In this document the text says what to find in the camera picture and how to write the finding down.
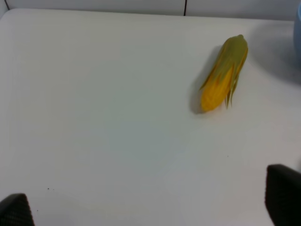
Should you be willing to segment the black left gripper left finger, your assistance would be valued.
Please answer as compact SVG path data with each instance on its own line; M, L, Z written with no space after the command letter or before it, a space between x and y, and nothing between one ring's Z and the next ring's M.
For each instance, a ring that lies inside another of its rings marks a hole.
M11 194L0 202L0 226L35 226L25 194Z

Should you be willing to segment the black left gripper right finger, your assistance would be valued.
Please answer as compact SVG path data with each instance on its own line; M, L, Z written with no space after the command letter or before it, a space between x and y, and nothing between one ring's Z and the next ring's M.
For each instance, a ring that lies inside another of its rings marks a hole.
M281 164L267 167L265 205L275 226L301 224L301 173Z

